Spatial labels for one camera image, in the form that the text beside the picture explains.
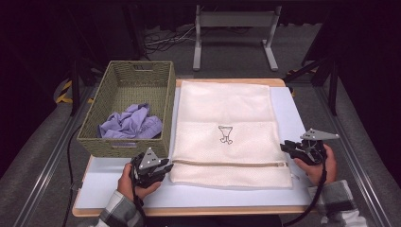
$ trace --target hand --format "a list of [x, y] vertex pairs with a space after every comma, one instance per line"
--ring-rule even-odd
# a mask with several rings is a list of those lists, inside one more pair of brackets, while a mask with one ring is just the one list
[[[130, 201], [133, 201], [133, 193], [132, 193], [132, 181], [130, 178], [130, 173], [132, 169], [132, 164], [125, 164], [123, 174], [121, 178], [118, 180], [117, 191], [123, 194], [123, 196], [127, 197]], [[139, 197], [139, 199], [143, 200], [145, 196], [150, 193], [156, 191], [157, 188], [161, 185], [160, 182], [152, 184], [148, 188], [135, 187], [135, 193]]]
[[[326, 149], [326, 154], [327, 154], [327, 159], [325, 161], [327, 177], [324, 183], [326, 184], [326, 183], [332, 183], [337, 179], [337, 162], [336, 158], [334, 157], [333, 149], [331, 149], [327, 145], [324, 145], [324, 148]], [[304, 161], [298, 158], [295, 158], [294, 162], [299, 168], [301, 168], [306, 173], [306, 175], [309, 177], [309, 180], [315, 186], [319, 184], [323, 170], [322, 164], [317, 166], [309, 166], [308, 164], [304, 163]]]

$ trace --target white tabletop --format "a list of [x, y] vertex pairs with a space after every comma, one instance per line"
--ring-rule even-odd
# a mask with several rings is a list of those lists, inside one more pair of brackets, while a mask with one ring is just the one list
[[[179, 98], [180, 88], [177, 87], [174, 103], [179, 103]], [[279, 125], [281, 142], [284, 143], [284, 140], [301, 141], [300, 135], [305, 132], [305, 128], [288, 88], [271, 87], [271, 99]], [[177, 111], [178, 107], [174, 105], [170, 154], [174, 146]], [[74, 205], [74, 215], [95, 216], [99, 213], [107, 205], [110, 196], [116, 189], [124, 164], [130, 160], [127, 158], [91, 157], [83, 186]], [[293, 175], [293, 188], [290, 189], [234, 190], [179, 185], [172, 183], [167, 175], [162, 186], [145, 198], [144, 207], [150, 216], [171, 215], [164, 209], [171, 212], [181, 211], [181, 213], [174, 213], [178, 215], [299, 213], [310, 204], [311, 199], [306, 189], [310, 186], [310, 181], [289, 156], [288, 162]], [[95, 211], [85, 213], [91, 209], [95, 209]], [[160, 212], [152, 214], [152, 209], [159, 209]]]

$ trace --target wicker basket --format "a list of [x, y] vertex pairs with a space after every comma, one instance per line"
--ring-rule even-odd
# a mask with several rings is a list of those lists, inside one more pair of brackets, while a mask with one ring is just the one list
[[[171, 61], [111, 61], [82, 128], [78, 141], [95, 157], [131, 158], [152, 148], [159, 158], [168, 156], [175, 73]], [[148, 103], [149, 115], [163, 122], [160, 136], [152, 139], [97, 138], [97, 126], [113, 112], [122, 113], [131, 104]]]

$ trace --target laundry bag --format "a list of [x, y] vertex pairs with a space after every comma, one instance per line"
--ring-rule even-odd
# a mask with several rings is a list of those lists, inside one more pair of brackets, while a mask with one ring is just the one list
[[184, 81], [173, 183], [291, 188], [268, 85]]

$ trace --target lavender fabric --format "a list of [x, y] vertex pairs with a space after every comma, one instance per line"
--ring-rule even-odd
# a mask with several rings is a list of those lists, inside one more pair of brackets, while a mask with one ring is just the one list
[[123, 113], [114, 112], [98, 126], [98, 137], [120, 139], [150, 139], [162, 131], [162, 121], [148, 116], [149, 105], [132, 104]]

